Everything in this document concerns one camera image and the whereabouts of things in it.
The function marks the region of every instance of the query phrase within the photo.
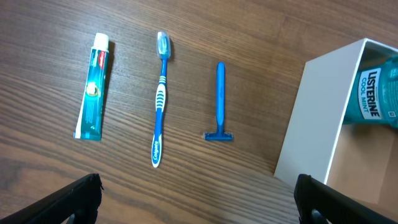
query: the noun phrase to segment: open box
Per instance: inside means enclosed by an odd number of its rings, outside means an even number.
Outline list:
[[[307,62],[274,176],[294,187],[311,175],[398,222],[398,132],[342,125],[358,69],[396,55],[362,39]]]

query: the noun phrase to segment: mouthwash bottle label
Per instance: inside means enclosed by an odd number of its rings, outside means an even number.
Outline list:
[[[383,119],[379,104],[379,78],[381,68],[361,73],[358,85],[358,101],[364,119]]]

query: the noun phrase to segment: toothbrush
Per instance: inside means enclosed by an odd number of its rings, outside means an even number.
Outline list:
[[[157,33],[157,55],[162,59],[162,74],[159,78],[159,86],[156,91],[155,109],[155,133],[152,140],[152,165],[156,168],[159,166],[162,157],[162,130],[163,130],[163,112],[166,104],[166,71],[167,59],[171,56],[171,46],[169,35],[165,31]]]

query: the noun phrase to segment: wood grain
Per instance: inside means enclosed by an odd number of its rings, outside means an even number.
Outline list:
[[[395,45],[393,0],[0,1],[0,218],[90,172],[98,223],[298,223],[272,178],[304,63],[363,37]],[[166,30],[164,154],[150,163]],[[72,138],[96,32],[114,43],[103,140]],[[226,64],[226,129],[215,69]]]

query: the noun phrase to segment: toothpaste tube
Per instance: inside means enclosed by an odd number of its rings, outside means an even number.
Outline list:
[[[100,33],[95,35],[85,93],[74,133],[74,137],[77,139],[101,140],[105,75],[109,56],[108,45],[109,37],[107,35]]]

